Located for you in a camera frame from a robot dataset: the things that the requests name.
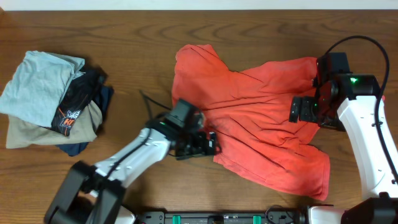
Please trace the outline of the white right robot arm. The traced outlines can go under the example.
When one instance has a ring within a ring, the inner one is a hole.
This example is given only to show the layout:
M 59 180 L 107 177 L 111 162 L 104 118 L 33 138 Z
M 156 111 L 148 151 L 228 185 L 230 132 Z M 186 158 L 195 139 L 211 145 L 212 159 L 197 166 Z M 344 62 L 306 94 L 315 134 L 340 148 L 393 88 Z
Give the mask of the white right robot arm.
M 295 96 L 289 121 L 344 131 L 358 166 L 363 201 L 347 209 L 314 205 L 307 223 L 397 223 L 397 148 L 373 75 L 340 74 L 317 85 L 314 96 Z

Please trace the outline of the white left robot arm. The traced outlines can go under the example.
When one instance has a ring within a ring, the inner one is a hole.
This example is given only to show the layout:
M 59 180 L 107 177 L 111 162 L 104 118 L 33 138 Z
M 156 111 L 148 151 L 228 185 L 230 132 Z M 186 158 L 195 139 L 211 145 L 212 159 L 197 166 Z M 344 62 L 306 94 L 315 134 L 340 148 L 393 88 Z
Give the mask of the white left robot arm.
M 177 159 L 212 156 L 217 147 L 214 132 L 181 128 L 153 119 L 138 137 L 118 153 L 90 166 L 75 163 L 44 216 L 45 223 L 134 223 L 122 207 L 126 189 L 170 150 Z

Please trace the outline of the orange red t-shirt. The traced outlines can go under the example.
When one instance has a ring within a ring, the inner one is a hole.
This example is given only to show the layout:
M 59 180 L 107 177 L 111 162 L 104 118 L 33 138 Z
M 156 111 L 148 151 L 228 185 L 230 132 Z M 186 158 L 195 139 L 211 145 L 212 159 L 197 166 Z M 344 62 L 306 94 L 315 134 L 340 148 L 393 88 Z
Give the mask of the orange red t-shirt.
M 205 128 L 216 133 L 221 146 L 216 163 L 274 190 L 327 198 L 330 159 L 310 144 L 318 126 L 289 121 L 293 97 L 315 91 L 315 58 L 235 72 L 211 45 L 186 45 L 175 59 L 172 99 L 202 110 Z

